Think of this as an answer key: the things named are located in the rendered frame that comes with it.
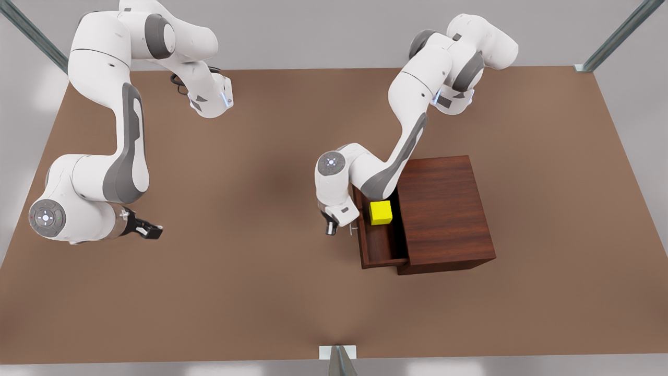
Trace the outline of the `dark wooden drawer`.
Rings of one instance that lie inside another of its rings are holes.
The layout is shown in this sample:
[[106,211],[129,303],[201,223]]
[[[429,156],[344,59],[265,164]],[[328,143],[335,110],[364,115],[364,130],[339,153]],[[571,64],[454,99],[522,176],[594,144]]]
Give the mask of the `dark wooden drawer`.
[[352,198],[360,212],[357,233],[361,267],[402,266],[408,262],[408,250],[399,205],[398,189],[387,198],[390,202],[390,224],[372,226],[369,217],[370,200],[353,186]]

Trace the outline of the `yellow cube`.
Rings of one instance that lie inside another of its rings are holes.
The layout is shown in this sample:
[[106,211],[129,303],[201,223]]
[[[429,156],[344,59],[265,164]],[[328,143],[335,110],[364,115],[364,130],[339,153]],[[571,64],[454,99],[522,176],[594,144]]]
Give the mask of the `yellow cube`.
[[369,203],[369,221],[372,226],[387,225],[392,222],[391,201]]

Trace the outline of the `dark wooden cabinet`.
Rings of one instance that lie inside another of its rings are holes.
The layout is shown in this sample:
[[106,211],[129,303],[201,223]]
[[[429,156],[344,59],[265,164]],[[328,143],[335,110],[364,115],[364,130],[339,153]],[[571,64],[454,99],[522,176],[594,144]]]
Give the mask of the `dark wooden cabinet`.
[[399,275],[463,271],[496,258],[468,156],[409,160],[398,200],[408,255]]

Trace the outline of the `silver frame post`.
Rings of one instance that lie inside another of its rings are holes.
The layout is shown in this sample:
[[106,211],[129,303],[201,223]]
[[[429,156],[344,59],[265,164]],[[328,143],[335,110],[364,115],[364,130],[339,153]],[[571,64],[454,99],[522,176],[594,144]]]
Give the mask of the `silver frame post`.
[[329,360],[328,376],[358,376],[351,359],[357,359],[355,345],[319,347],[319,359]]
[[664,2],[665,0],[643,0],[641,5],[633,10],[627,19],[611,33],[606,41],[584,63],[574,65],[575,71],[594,72]]
[[11,0],[0,0],[0,14],[3,14],[31,41],[55,66],[68,74],[68,58]]

